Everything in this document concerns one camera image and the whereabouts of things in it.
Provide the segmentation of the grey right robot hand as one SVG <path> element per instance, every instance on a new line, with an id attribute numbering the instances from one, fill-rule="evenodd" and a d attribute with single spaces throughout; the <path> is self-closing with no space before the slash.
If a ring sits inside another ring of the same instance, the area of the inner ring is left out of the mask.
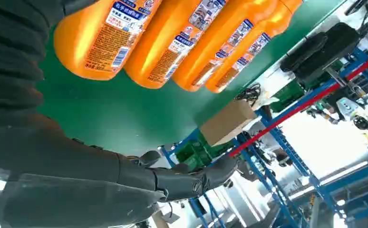
<path id="1" fill-rule="evenodd" d="M 224 156 L 196 172 L 145 168 L 67 138 L 48 118 L 0 119 L 0 226 L 105 228 L 144 221 L 159 202 L 201 196 L 237 168 Z"/>

